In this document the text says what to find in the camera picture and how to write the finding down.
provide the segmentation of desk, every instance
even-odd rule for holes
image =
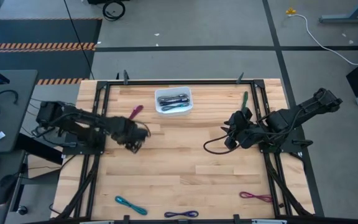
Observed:
[[[249,92],[247,106],[255,112],[250,85],[186,85],[193,95],[191,113],[162,118],[155,111],[154,91],[177,85],[145,83],[149,85],[138,83],[110,88],[107,116],[128,117],[134,106],[144,105],[135,119],[146,123],[152,136],[146,139],[137,154],[118,146],[110,138],[106,139],[91,219],[122,220],[124,215],[130,215],[133,220],[161,220],[165,219],[163,214],[167,211],[187,210],[199,211],[200,219],[232,219],[233,214],[239,214],[241,218],[273,218],[271,203],[238,196],[240,191],[270,193],[264,158],[257,146],[221,156],[209,154],[202,148],[205,141],[224,135],[220,126],[241,108],[245,91]],[[264,83],[270,109],[286,108],[280,80],[265,79]],[[96,84],[97,81],[81,82],[78,108],[92,111]],[[257,94],[259,105],[263,106],[261,92],[257,91]],[[226,149],[223,140],[211,143],[210,148]],[[288,188],[313,213],[302,162],[288,154],[282,154],[281,159]],[[62,211],[76,192],[82,163],[83,156],[76,156],[61,171],[53,205],[55,210]],[[278,201],[282,203],[281,193],[277,192]],[[119,205],[114,201],[117,195],[146,208],[149,214],[142,216]],[[85,192],[82,216],[87,196]]]
[[[15,174],[21,170],[25,151],[61,164],[59,151],[19,133],[37,80],[37,71],[12,70],[0,73],[11,81],[9,84],[0,85],[0,91],[15,90],[19,94],[16,105],[13,103],[15,98],[12,93],[0,95],[0,131],[6,135],[0,142],[0,180],[5,175]],[[12,199],[14,202],[20,199],[20,182],[21,179],[16,184]],[[10,205],[11,200],[5,205],[0,205],[0,223],[4,223],[8,210],[15,210],[15,206]]]

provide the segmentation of yellow object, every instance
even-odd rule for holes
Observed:
[[[296,13],[296,10],[293,10],[292,7],[290,7],[287,11],[285,11],[285,14],[287,15],[292,15],[292,14],[295,14]]]

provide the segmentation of orange striped tape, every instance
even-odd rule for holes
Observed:
[[[84,50],[93,49],[95,43],[81,43]],[[0,43],[0,49],[75,49],[81,50],[79,43]]]
[[[63,85],[63,84],[79,84],[82,80],[88,80],[88,78],[51,78],[40,79],[37,85]]]
[[[9,18],[9,19],[0,19],[0,20],[69,20],[70,18]],[[101,20],[103,18],[100,17],[84,17],[84,18],[73,18],[73,20],[80,20],[80,19],[97,19],[97,20]]]
[[[58,52],[58,51],[75,51],[81,49],[17,49],[17,50],[0,50],[0,53],[14,53],[14,52]],[[95,51],[95,48],[86,48],[84,50]]]

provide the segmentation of teal cable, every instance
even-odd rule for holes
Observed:
[[[121,196],[116,196],[116,202],[120,203],[121,205],[125,205],[133,210],[135,210],[135,212],[141,214],[141,215],[147,215],[147,210],[141,207],[138,207],[130,202],[128,202],[127,200],[125,200],[123,197]]]

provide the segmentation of white plastic tray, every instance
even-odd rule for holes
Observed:
[[[162,106],[158,103],[158,97],[160,96],[175,96],[180,94],[187,94],[189,97],[189,106],[186,107],[178,107],[174,109],[170,109],[168,111],[162,111]],[[155,97],[155,110],[158,114],[162,116],[179,116],[179,115],[186,115],[189,114],[191,109],[193,109],[193,99],[191,98],[191,90],[187,86],[183,87],[176,87],[176,88],[166,88],[166,89],[160,89],[156,90],[154,93]]]

